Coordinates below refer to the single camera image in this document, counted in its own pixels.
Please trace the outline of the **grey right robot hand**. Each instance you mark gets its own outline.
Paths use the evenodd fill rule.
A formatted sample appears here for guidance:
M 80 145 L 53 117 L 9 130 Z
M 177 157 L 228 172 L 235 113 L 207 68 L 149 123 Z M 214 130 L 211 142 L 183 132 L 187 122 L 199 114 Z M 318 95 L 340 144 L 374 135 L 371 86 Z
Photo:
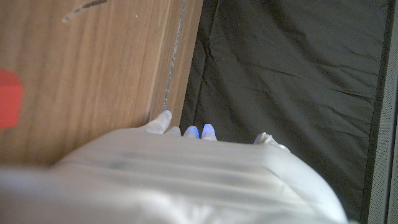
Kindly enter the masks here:
M 170 127 L 170 111 L 55 165 L 1 168 L 2 223 L 347 223 L 329 184 L 267 133 Z

